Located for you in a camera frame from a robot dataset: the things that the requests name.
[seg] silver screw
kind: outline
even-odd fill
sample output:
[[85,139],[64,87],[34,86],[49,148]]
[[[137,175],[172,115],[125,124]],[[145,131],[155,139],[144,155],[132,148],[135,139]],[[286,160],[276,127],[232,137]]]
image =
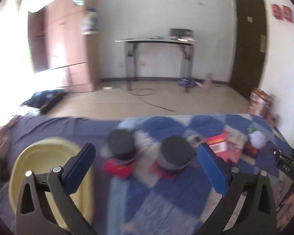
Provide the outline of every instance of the silver screw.
[[265,176],[267,175],[267,172],[266,172],[265,170],[262,170],[262,171],[260,172],[260,175],[263,176],[263,177],[265,177]]
[[33,172],[32,172],[31,170],[28,170],[28,171],[25,172],[25,176],[29,177],[29,176],[32,175],[32,173],[33,173]]
[[55,166],[54,168],[53,168],[53,172],[54,173],[58,173],[58,172],[60,172],[61,171],[61,166]]
[[239,169],[237,168],[237,167],[232,167],[231,168],[231,171],[233,172],[233,173],[239,173]]

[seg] black baseboard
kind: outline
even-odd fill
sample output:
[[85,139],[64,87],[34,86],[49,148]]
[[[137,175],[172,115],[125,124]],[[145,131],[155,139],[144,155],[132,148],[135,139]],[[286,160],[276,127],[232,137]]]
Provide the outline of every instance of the black baseboard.
[[[126,81],[127,78],[104,78],[101,79],[101,82],[116,82],[116,81]],[[138,81],[178,81],[180,78],[165,78],[165,77],[137,77]],[[196,82],[203,83],[203,79],[194,79]],[[214,84],[219,85],[228,85],[228,82],[220,81],[220,80],[213,80]]]

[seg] power cord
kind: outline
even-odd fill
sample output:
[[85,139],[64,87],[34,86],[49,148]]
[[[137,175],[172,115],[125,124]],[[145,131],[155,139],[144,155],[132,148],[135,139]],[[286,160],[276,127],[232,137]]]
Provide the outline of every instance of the power cord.
[[[164,108],[164,107],[161,107],[161,106],[158,106],[158,105],[155,105],[155,104],[149,103],[149,102],[145,101],[145,100],[142,98],[143,96],[151,96],[151,95],[154,95],[155,92],[156,92],[155,89],[152,89],[152,88],[142,88],[142,89],[134,89],[134,90],[126,91],[126,90],[124,90],[123,88],[121,88],[120,85],[115,86],[115,84],[117,84],[117,83],[119,83],[119,82],[115,82],[115,83],[112,85],[112,87],[113,87],[113,88],[115,88],[115,87],[116,87],[116,88],[119,88],[119,89],[123,90],[124,92],[126,92],[126,93],[128,93],[128,94],[130,94],[130,95],[137,96],[138,99],[139,99],[141,102],[143,102],[143,103],[145,103],[145,104],[147,104],[147,105],[154,106],[154,107],[157,107],[157,108],[160,108],[160,109],[163,109],[163,110],[167,110],[167,111],[170,111],[170,112],[176,112],[175,110],[170,110],[170,109],[167,109],[167,108]],[[151,90],[152,92],[151,92],[151,93],[146,93],[146,94],[135,94],[135,93],[132,93],[132,91],[137,91],[137,90],[138,90],[138,91]]]

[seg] black cable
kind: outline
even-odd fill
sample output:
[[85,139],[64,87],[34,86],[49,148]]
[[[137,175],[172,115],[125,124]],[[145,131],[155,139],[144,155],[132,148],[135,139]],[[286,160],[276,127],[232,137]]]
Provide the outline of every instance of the black cable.
[[[150,105],[150,106],[154,106],[154,107],[157,107],[157,108],[160,108],[160,109],[163,109],[163,110],[167,110],[167,111],[171,111],[171,112],[176,112],[175,110],[170,110],[170,109],[167,109],[167,108],[164,108],[164,107],[161,107],[161,106],[157,106],[157,105],[154,105],[152,103],[149,103],[147,101],[145,101],[144,99],[142,99],[140,96],[151,96],[151,95],[154,95],[156,90],[155,89],[152,89],[152,88],[143,88],[143,89],[134,89],[134,90],[129,90],[129,91],[126,91],[124,89],[122,89],[120,86],[118,86],[117,88],[123,90],[124,92],[130,94],[130,95],[133,95],[133,96],[138,96],[139,100],[142,101],[143,103],[147,104],[147,105]],[[140,90],[140,91],[144,91],[144,90],[152,90],[153,92],[150,93],[150,94],[145,94],[145,95],[138,95],[138,94],[133,94],[131,93],[131,91],[135,91],[135,90]]]

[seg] bed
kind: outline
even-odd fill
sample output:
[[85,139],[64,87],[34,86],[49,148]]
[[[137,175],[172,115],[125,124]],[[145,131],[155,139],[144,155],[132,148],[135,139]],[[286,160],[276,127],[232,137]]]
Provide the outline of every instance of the bed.
[[[192,234],[209,217],[221,195],[214,191],[196,158],[173,180],[150,174],[149,168],[157,157],[161,140],[167,136],[198,133],[211,137],[222,133],[225,126],[244,134],[247,134],[248,127],[253,126],[265,133],[267,139],[277,145],[283,154],[292,154],[292,148],[261,117],[249,114],[143,117],[123,121],[25,116],[11,129],[8,168],[12,169],[22,150],[48,137],[63,137],[80,146],[93,143],[98,154],[93,165],[96,210],[92,226],[99,235]],[[103,172],[109,157],[105,139],[115,128],[135,131],[136,144],[144,153],[127,180],[110,177]],[[272,153],[266,147],[255,160],[242,156],[236,166],[247,173],[266,170],[273,189],[278,185],[279,171],[274,166]],[[235,221],[239,210],[238,206],[229,226]],[[15,232],[8,185],[4,187],[0,201],[0,216]]]

